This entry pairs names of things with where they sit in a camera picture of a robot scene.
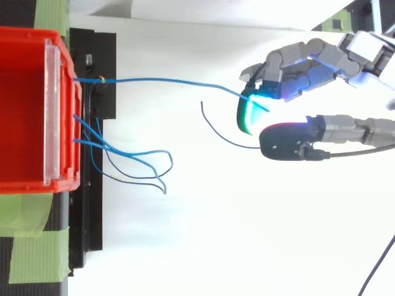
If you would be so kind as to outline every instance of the black wire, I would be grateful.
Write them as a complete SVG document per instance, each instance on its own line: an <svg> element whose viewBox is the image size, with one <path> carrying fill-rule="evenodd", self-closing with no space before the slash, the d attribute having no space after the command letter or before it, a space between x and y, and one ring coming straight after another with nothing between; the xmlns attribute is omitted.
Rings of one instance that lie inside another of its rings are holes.
<svg viewBox="0 0 395 296"><path fill-rule="evenodd" d="M379 147L379 148L374 148L374 149L369 149L369 150L353 151L353 152L345 152L345 153L333 153L333 154L331 154L331 158L366 155L366 154L372 154L372 153L377 153L377 152L383 152L383 151L387 151L387 150L391 150L391 149L395 149L395 144L384 146L384 147Z"/></svg>
<svg viewBox="0 0 395 296"><path fill-rule="evenodd" d="M102 136L102 133L101 133L100 122L99 122L98 119L96 119L96 124L98 125L98 131L99 131L100 137L103 137L103 136ZM157 179L156 177L134 177L134 176L130 176L130 175L124 173L124 172L121 171L120 168L117 167L117 166L115 165L115 163L111 160L111 157L110 157L109 152L108 152L107 150L105 150L105 152L106 152L107 158L109 159L109 161L110 161L110 163L112 164L112 166L113 166L117 171L119 171L121 174L123 174L124 176L129 177L129 178L131 178L131 179L139 179L139 180ZM171 171L172 168L173 168L173 158L172 158L172 156L171 156L170 154L169 154L168 156L169 156L169 158L170 158L170 162L172 163L172 165L170 166L170 168L169 168L167 171L165 171L163 174L159 175L159 176L158 176L159 178L160 178L160 177L163 177L164 175L166 175L166 174L167 174L169 171Z"/></svg>
<svg viewBox="0 0 395 296"><path fill-rule="evenodd" d="M207 119L206 115L204 114L203 102L200 102L200 105L201 105L201 107L202 107L202 114L203 114L204 119L205 119L206 122L209 124L209 126L212 128L212 130L213 130L218 136L221 137L221 139L225 140L226 142L228 142L228 143L230 143L230 144L232 144L232 145L235 145L235 146L238 146L238 147L241 147L241 148L247 148L247 149L260 149L260 147L249 147L249 146L239 145L239 144L236 144L236 143L234 143L234 142L231 142L231 141L229 141L228 139L226 139L225 137L221 136L221 134L212 126L212 124L211 124L210 121Z"/></svg>
<svg viewBox="0 0 395 296"><path fill-rule="evenodd" d="M248 81L248 83L254 83L256 82L256 79L259 75L259 73L266 67L266 62L264 62L262 65L259 66L259 68L255 71L255 73L253 74L253 76L250 78L250 80Z"/></svg>
<svg viewBox="0 0 395 296"><path fill-rule="evenodd" d="M89 142L92 141L92 140L88 137L88 135L87 135L87 133L86 133L85 131L83 132L83 134L85 135L85 138L87 138L87 140L88 140ZM113 180L115 180L115 181L117 181L117 182L125 183L125 184L143 185L143 186L154 186L154 187L160 189L160 190L163 192L163 194L165 194L164 189L161 188L160 186L156 185L156 184L122 181L122 180L119 180L119 179L117 179L117 178L114 178L113 176L110 176L110 175L106 174L105 172L101 171L101 170L99 169L99 167L96 165L96 162L94 161L94 157L93 157L93 146L91 146L91 161L92 161L93 166L95 167L95 169L97 169L98 172L100 172L100 174L102 174L102 175L104 175L104 176L106 176L106 177L108 177L108 178L110 178L110 179L113 179Z"/></svg>
<svg viewBox="0 0 395 296"><path fill-rule="evenodd" d="M389 242L388 246L384 250L384 253L381 255L380 259L377 261L377 263L376 263L375 267L373 268L373 270L370 272L370 274L369 274L368 278L366 279L366 281L364 282L364 285L362 286L358 296L362 296L362 294L364 293L366 287L368 286L368 283L370 282L372 277L375 275L376 270L379 268L379 266L381 265L381 262L383 262L385 256L387 256L389 250L391 250L391 247L394 245L394 243L395 243L395 236L393 237L393 239L391 239L391 241Z"/></svg>

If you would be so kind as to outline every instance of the robotic finger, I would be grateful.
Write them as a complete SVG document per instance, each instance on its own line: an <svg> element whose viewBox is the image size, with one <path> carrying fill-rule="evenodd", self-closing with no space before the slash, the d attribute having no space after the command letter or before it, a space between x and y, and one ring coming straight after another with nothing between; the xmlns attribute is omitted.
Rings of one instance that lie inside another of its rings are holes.
<svg viewBox="0 0 395 296"><path fill-rule="evenodd" d="M266 97L288 102L310 91L343 79L355 87L378 87L395 97L395 39L374 33L345 34L338 46L321 39L296 43L272 51L265 63L245 69L240 79L250 98ZM239 101L238 126L246 128L249 102ZM387 104L395 109L395 99ZM329 152L313 148L315 142L358 141L374 147L395 144L395 122L385 119L358 120L347 115L307 117L307 123L281 123L260 134L264 156L275 160L323 160Z"/></svg>

